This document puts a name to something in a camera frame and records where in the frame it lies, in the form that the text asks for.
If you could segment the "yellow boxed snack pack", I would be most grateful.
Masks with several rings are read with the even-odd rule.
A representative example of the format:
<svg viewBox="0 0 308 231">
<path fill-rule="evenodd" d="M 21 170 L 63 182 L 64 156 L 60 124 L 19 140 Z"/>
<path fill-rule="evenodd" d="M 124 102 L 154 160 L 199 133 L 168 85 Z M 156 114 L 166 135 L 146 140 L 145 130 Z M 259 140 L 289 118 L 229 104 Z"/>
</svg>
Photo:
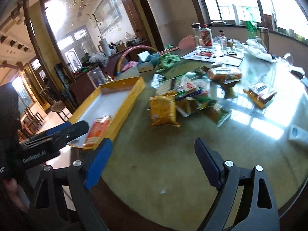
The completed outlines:
<svg viewBox="0 0 308 231">
<path fill-rule="evenodd" d="M 277 94 L 277 91 L 270 87 L 269 85 L 258 82 L 254 85 L 251 85 L 243 91 L 248 95 L 248 97 L 252 100 L 254 105 L 263 110 L 267 107 L 267 104 L 274 98 Z"/>
</svg>

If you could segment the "green cloth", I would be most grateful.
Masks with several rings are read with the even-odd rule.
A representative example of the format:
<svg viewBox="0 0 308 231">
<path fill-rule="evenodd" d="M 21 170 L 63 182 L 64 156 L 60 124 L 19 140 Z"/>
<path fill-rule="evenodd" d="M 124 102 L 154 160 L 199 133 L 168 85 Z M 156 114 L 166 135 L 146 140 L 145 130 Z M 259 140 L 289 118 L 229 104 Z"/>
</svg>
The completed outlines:
<svg viewBox="0 0 308 231">
<path fill-rule="evenodd" d="M 166 70 L 169 70 L 172 67 L 174 67 L 176 63 L 180 61 L 181 61 L 180 57 L 176 54 L 166 53 L 164 55 L 161 55 L 159 57 L 156 72 L 161 73 Z"/>
</svg>

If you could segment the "small green snack packet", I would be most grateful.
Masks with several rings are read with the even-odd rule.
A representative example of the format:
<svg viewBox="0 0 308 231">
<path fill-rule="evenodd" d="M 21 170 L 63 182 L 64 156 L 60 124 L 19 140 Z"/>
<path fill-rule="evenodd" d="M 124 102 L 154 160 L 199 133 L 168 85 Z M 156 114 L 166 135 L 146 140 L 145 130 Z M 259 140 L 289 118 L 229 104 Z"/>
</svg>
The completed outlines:
<svg viewBox="0 0 308 231">
<path fill-rule="evenodd" d="M 226 110 L 222 105 L 215 103 L 206 112 L 207 116 L 220 127 L 230 116 L 231 111 Z"/>
</svg>

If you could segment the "white thermos mug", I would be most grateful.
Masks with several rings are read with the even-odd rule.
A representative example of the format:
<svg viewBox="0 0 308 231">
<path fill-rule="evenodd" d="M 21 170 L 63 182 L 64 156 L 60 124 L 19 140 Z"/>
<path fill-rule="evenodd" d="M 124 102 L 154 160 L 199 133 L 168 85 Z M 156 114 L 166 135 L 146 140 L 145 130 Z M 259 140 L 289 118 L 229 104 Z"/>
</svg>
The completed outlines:
<svg viewBox="0 0 308 231">
<path fill-rule="evenodd" d="M 100 38 L 99 45 L 98 45 L 99 50 L 103 52 L 105 56 L 110 57 L 112 53 L 111 53 L 111 49 L 108 45 L 107 40 L 103 38 L 103 36 L 99 36 L 99 38 Z"/>
</svg>

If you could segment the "square cracker pack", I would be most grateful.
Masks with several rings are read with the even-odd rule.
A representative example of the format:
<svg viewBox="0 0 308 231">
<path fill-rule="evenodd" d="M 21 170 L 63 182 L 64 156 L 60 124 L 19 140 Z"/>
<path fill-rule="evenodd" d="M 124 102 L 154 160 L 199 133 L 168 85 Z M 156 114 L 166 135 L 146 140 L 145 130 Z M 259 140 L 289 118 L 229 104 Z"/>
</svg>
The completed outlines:
<svg viewBox="0 0 308 231">
<path fill-rule="evenodd" d="M 181 101 L 188 97 L 201 101 L 209 100 L 211 98 L 210 79 L 207 79 L 206 77 L 200 79 L 195 77 L 190 79 L 188 76 L 183 76 L 175 99 Z"/>
</svg>

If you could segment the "white plastic bag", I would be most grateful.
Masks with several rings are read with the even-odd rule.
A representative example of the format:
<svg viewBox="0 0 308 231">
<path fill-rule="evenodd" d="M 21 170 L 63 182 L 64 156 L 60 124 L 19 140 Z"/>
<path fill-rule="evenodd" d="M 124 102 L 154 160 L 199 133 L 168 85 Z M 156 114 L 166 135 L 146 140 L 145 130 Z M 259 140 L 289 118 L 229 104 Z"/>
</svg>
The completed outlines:
<svg viewBox="0 0 308 231">
<path fill-rule="evenodd" d="M 247 39 L 242 46 L 247 53 L 253 55 L 257 59 L 261 59 L 269 63 L 274 63 L 276 61 L 276 59 L 268 53 L 267 48 L 262 45 L 262 40 L 260 38 Z"/>
</svg>

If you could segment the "round cracker pack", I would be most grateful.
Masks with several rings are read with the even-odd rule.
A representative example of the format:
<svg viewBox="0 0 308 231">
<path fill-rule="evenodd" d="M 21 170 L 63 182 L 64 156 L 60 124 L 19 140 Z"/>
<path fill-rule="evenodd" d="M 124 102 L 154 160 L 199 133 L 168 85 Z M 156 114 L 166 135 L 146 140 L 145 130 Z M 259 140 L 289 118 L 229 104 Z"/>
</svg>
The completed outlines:
<svg viewBox="0 0 308 231">
<path fill-rule="evenodd" d="M 173 78 L 162 82 L 156 90 L 156 95 L 163 95 L 170 92 L 177 92 L 181 85 L 179 78 Z"/>
</svg>

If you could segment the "white red liquor bottle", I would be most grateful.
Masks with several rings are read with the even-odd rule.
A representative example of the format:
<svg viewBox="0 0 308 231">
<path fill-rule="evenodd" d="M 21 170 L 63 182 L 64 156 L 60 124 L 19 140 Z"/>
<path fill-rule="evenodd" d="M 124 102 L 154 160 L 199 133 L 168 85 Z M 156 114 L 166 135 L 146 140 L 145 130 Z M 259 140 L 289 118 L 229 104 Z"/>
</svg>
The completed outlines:
<svg viewBox="0 0 308 231">
<path fill-rule="evenodd" d="M 207 47 L 212 47 L 213 36 L 210 28 L 208 28 L 206 24 L 203 24 L 202 28 L 200 29 L 200 33 L 201 33 L 202 45 Z"/>
</svg>

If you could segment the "framed wall painting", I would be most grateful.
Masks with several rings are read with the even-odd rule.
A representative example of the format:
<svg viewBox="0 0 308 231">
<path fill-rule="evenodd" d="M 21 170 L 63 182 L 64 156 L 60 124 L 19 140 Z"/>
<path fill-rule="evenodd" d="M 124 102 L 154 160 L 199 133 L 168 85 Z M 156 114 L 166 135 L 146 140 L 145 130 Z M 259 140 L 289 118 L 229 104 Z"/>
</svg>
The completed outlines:
<svg viewBox="0 0 308 231">
<path fill-rule="evenodd" d="M 118 26 L 123 19 L 116 0 L 102 0 L 93 15 L 101 34 Z"/>
</svg>

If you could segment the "orange cracker pack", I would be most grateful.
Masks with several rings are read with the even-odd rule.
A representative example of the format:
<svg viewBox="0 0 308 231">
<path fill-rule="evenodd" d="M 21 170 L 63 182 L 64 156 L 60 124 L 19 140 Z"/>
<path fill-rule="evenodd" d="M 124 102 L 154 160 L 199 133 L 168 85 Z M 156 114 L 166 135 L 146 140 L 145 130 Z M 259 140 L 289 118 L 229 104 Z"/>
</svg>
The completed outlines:
<svg viewBox="0 0 308 231">
<path fill-rule="evenodd" d="M 111 119 L 111 115 L 96 118 L 86 136 L 83 146 L 86 148 L 92 148 L 95 146 L 103 136 L 104 132 L 108 129 Z"/>
</svg>

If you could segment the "yellow snack bag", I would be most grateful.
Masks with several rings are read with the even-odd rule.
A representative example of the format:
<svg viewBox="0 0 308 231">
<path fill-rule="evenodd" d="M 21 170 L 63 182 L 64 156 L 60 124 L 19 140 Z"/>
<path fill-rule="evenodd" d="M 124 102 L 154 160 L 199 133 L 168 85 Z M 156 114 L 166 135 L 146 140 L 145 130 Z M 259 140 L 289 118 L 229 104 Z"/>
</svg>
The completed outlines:
<svg viewBox="0 0 308 231">
<path fill-rule="evenodd" d="M 171 124 L 175 127 L 181 125 L 177 122 L 177 109 L 174 95 L 157 95 L 149 98 L 151 126 Z"/>
</svg>

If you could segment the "orange biscuit package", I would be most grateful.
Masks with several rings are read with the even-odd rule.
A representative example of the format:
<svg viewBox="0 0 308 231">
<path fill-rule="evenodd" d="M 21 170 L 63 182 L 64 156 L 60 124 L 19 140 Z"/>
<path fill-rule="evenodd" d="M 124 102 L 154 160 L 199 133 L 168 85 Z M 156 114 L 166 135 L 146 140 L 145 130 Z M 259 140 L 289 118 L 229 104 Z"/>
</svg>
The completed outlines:
<svg viewBox="0 0 308 231">
<path fill-rule="evenodd" d="M 242 72 L 237 67 L 217 67 L 208 70 L 211 80 L 237 80 L 242 78 Z"/>
</svg>

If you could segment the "clear glass jar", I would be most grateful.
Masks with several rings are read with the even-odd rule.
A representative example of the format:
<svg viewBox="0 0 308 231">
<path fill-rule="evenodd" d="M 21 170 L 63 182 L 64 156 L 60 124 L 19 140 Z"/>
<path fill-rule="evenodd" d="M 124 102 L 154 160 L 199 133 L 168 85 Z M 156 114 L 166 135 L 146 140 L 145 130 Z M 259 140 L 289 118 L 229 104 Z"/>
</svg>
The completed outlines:
<svg viewBox="0 0 308 231">
<path fill-rule="evenodd" d="M 194 34 L 194 38 L 196 41 L 196 46 L 197 48 L 200 48 L 202 46 L 202 37 L 201 37 L 201 26 L 200 23 L 193 23 L 191 25 L 192 30 L 193 30 L 193 34 Z"/>
</svg>

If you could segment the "pink cloth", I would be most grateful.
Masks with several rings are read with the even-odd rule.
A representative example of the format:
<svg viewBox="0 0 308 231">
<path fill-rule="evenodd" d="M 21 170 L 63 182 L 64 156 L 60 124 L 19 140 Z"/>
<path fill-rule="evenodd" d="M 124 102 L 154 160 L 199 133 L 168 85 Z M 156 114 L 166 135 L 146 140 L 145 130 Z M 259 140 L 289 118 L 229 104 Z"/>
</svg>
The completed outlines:
<svg viewBox="0 0 308 231">
<path fill-rule="evenodd" d="M 137 66 L 138 62 L 135 62 L 133 60 L 130 60 L 123 68 L 122 68 L 122 72 L 125 72 L 127 70 L 129 70 L 132 67 Z"/>
</svg>

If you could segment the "pink yellow hula hoop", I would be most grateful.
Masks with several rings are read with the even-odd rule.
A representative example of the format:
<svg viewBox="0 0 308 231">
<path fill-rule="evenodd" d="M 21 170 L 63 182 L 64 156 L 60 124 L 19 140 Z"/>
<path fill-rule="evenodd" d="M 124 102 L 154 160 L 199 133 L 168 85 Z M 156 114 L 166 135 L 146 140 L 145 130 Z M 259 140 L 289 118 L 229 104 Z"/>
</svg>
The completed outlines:
<svg viewBox="0 0 308 231">
<path fill-rule="evenodd" d="M 158 53 L 158 50 L 153 48 L 152 46 L 144 45 L 144 44 L 139 44 L 135 46 L 131 46 L 127 48 L 120 58 L 117 60 L 116 65 L 115 65 L 115 74 L 118 76 L 121 72 L 123 67 L 125 66 L 124 62 L 125 60 L 127 62 L 129 61 L 138 61 L 138 55 L 142 51 L 149 51 L 150 53 Z"/>
</svg>

